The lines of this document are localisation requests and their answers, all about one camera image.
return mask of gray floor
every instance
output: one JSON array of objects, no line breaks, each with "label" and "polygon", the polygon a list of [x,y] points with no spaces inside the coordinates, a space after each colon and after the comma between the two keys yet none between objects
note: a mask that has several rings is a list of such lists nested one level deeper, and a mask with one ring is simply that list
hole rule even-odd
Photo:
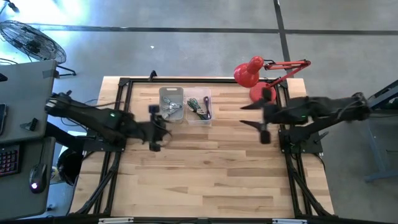
[{"label": "gray floor", "polygon": [[[0,21],[115,27],[217,27],[276,29],[272,0],[41,0],[14,1],[21,13],[5,8]],[[286,29],[397,30],[398,2],[393,0],[280,0]],[[77,77],[56,81],[54,91],[72,90],[87,101],[98,96],[105,75],[225,76],[253,55],[283,60],[279,34],[206,34],[47,31],[66,51],[64,66]],[[312,65],[297,74],[309,95],[332,98],[362,91],[369,96],[397,79],[398,36],[288,35],[290,58]],[[0,57],[28,62],[6,42]],[[278,77],[282,72],[262,72]],[[51,122],[65,130],[79,130]],[[374,121],[378,135],[390,133],[390,120]],[[337,215],[398,222],[398,178],[366,184],[376,171],[363,124],[339,124],[322,141],[326,175]],[[49,203],[63,215],[71,188],[51,186]]]}]

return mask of fan grille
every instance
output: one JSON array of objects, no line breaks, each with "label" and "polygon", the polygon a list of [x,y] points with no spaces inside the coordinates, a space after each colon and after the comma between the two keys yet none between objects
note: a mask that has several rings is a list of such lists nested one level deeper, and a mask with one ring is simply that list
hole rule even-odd
[{"label": "fan grille", "polygon": [[41,31],[18,21],[0,22],[0,34],[21,52],[37,60],[54,59],[58,64],[66,62],[65,51]]}]

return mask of wooden table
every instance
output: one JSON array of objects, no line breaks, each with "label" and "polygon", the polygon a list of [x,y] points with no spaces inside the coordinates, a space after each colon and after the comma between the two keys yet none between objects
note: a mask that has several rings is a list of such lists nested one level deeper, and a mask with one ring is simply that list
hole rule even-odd
[{"label": "wooden table", "polygon": [[[99,104],[115,100],[119,78],[104,77]],[[162,86],[209,87],[216,119],[211,127],[189,126],[186,121],[170,126],[173,141],[161,152],[151,152],[147,144],[128,140],[119,166],[112,216],[294,216],[285,158],[279,149],[278,125],[270,126],[271,144],[262,145],[258,132],[238,121],[261,120],[260,110],[239,109],[251,102],[248,88],[227,83],[135,83],[130,110],[138,121],[149,119],[147,105],[159,102]],[[290,97],[306,95],[303,79],[288,79],[288,86]],[[77,211],[98,185],[103,157],[104,153],[96,152],[84,161],[71,212]],[[304,154],[303,164],[309,189],[333,213],[321,162]],[[299,190],[298,196],[304,210]]]}]

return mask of keyboard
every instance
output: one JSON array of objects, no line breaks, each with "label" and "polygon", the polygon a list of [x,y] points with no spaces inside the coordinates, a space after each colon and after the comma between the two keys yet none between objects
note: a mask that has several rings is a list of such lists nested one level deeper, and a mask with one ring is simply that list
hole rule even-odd
[{"label": "keyboard", "polygon": [[0,146],[0,177],[20,171],[19,145]]}]

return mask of clear plastic container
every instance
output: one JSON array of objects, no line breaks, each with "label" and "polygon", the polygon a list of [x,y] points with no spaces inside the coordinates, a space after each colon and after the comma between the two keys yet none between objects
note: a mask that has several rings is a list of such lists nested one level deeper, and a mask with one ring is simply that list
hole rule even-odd
[{"label": "clear plastic container", "polygon": [[[208,99],[208,110],[206,108],[205,100]],[[204,111],[205,114],[202,116],[193,112],[188,106],[188,100],[196,100],[199,107]],[[211,126],[211,120],[215,118],[213,107],[211,104],[211,90],[203,87],[184,88],[184,106],[185,106],[185,119],[189,125],[195,126]]]},{"label": "clear plastic container", "polygon": [[[181,123],[184,117],[184,106],[183,106],[183,99],[184,99],[184,90],[182,87],[162,87],[159,89],[159,106],[160,106],[160,113],[161,115],[168,121],[174,123]],[[169,100],[172,103],[177,105],[181,105],[180,109],[177,109],[174,113],[170,115],[167,114],[167,110],[163,110],[164,107],[170,106],[170,103],[164,100],[166,97],[166,101]]]}]

